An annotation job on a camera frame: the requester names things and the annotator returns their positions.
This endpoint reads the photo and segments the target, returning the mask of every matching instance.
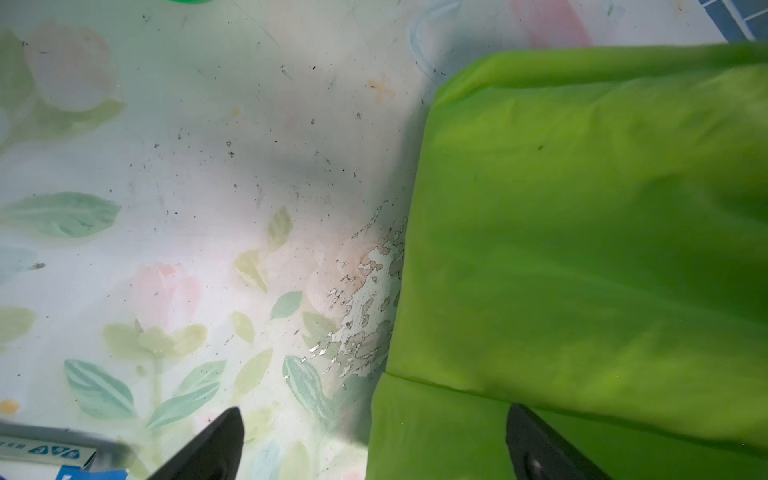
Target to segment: orange dot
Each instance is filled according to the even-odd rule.
[[[20,407],[18,402],[14,402],[13,400],[3,400],[0,402],[0,412],[5,413],[6,415],[13,415],[18,412],[18,407]]]

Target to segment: table surface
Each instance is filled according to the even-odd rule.
[[[436,88],[504,49],[730,39],[712,4],[3,2],[0,419],[144,478],[239,405],[238,478],[362,479]]]

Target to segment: green object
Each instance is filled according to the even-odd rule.
[[[367,478],[768,478],[768,45],[515,51],[438,92]]]

